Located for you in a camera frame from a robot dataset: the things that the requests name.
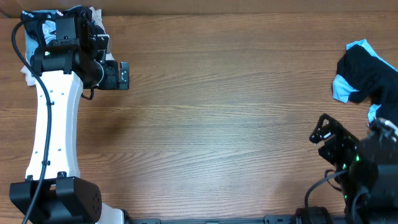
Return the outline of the black printed cycling jersey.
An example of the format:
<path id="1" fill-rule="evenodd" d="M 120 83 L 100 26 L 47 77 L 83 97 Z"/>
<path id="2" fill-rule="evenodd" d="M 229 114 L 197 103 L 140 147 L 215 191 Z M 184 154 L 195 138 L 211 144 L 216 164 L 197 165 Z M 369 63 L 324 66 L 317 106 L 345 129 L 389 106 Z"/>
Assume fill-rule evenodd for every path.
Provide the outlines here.
<path id="1" fill-rule="evenodd" d="M 93 34 L 105 34 L 105 28 L 102 20 L 102 10 L 96 10 L 94 7 L 73 6 L 67 10 L 44 9 L 38 11 L 22 11 L 21 21 L 28 21 L 34 18 L 55 19 L 56 16 L 80 16 L 89 20 L 95 27 Z M 54 21 L 32 21 L 24 24 L 25 44 L 28 51 L 32 53 L 39 45 L 48 44 L 55 39 L 56 25 Z"/>

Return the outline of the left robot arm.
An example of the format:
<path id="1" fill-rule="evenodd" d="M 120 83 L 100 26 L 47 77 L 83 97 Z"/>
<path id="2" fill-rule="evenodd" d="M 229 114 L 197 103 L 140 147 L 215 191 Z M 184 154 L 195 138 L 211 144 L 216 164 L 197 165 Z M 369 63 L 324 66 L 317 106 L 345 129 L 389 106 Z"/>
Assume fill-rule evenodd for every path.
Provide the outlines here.
<path id="1" fill-rule="evenodd" d="M 23 64 L 35 79 L 37 118 L 32 155 L 9 198 L 24 223 L 130 223 L 127 211 L 102 200 L 100 188 L 80 176 L 77 117 L 84 90 L 128 90 L 129 64 L 106 57 L 109 37 L 83 16 L 34 17 L 19 27 L 55 24 L 55 38 L 37 34 L 38 47 Z"/>

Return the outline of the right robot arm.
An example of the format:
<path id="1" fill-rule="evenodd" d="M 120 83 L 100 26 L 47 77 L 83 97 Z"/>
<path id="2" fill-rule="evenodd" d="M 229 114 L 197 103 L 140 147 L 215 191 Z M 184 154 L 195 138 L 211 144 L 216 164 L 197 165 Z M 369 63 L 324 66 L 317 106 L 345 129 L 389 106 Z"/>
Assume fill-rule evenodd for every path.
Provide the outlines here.
<path id="1" fill-rule="evenodd" d="M 397 223 L 397 126 L 376 118 L 368 128 L 367 137 L 358 139 L 328 114 L 319 117 L 309 140 L 324 143 L 318 153 L 334 168 L 307 190 L 292 223 Z M 309 205 L 310 194 L 331 180 L 343 194 L 343 218 Z"/>

